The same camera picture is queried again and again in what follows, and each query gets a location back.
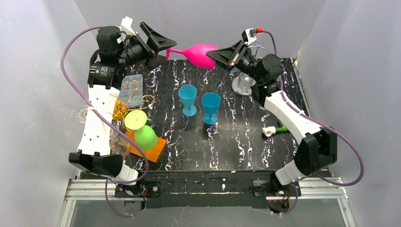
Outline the pink wine glass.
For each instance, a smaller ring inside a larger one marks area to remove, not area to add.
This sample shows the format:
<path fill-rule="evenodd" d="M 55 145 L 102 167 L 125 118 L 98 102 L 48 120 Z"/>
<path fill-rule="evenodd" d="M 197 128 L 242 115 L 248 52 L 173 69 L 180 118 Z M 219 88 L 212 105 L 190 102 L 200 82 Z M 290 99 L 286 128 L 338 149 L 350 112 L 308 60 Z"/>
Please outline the pink wine glass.
<path fill-rule="evenodd" d="M 218 49 L 217 45 L 214 44 L 196 44 L 185 50 L 176 50 L 168 48 L 166 51 L 166 60 L 169 60 L 171 52 L 182 54 L 192 64 L 199 68 L 213 70 L 216 62 L 207 56 L 207 52 L 215 51 Z"/>

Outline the orange wine glass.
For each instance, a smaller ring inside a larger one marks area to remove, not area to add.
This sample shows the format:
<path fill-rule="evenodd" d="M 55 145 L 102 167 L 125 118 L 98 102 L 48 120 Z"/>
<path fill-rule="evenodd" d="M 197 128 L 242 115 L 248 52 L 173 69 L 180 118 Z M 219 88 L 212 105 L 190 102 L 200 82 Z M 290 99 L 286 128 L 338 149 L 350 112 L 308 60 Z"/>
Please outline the orange wine glass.
<path fill-rule="evenodd" d="M 119 98 L 116 100 L 113 110 L 113 120 L 119 120 L 123 118 L 127 113 L 127 105 L 122 102 Z"/>

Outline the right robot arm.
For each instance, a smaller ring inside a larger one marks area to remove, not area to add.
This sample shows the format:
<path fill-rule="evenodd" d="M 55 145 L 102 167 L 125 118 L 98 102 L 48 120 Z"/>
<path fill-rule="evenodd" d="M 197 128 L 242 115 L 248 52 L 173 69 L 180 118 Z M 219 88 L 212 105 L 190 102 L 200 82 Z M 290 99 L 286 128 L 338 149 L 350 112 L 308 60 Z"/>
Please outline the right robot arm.
<path fill-rule="evenodd" d="M 225 70 L 237 68 L 255 80 L 251 86 L 254 100 L 273 113 L 297 140 L 294 160 L 272 173 L 270 181 L 262 186 L 266 191 L 277 192 L 334 164 L 337 161 L 337 136 L 330 127 L 309 120 L 288 99 L 280 80 L 281 58 L 275 52 L 261 60 L 254 59 L 249 44 L 256 40 L 258 33 L 264 32 L 261 28 L 246 29 L 242 39 L 234 45 L 208 51 L 206 55 Z"/>

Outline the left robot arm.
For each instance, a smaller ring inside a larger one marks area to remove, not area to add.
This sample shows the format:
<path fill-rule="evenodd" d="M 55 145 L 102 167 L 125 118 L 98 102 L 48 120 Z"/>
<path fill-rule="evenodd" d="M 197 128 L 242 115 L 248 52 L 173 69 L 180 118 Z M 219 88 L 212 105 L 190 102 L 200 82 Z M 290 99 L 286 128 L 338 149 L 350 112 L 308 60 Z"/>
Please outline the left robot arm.
<path fill-rule="evenodd" d="M 69 162 L 83 172 L 106 177 L 124 185 L 135 185 L 144 174 L 123 163 L 121 155 L 112 154 L 109 146 L 114 106 L 127 67 L 143 61 L 153 69 L 162 63 L 159 52 L 174 47 L 176 41 L 156 32 L 145 22 L 140 28 L 144 41 L 125 17 L 119 26 L 97 26 L 98 49 L 93 53 L 88 73 L 88 95 L 77 93 L 88 105 L 82 139 L 77 151 L 69 154 Z"/>

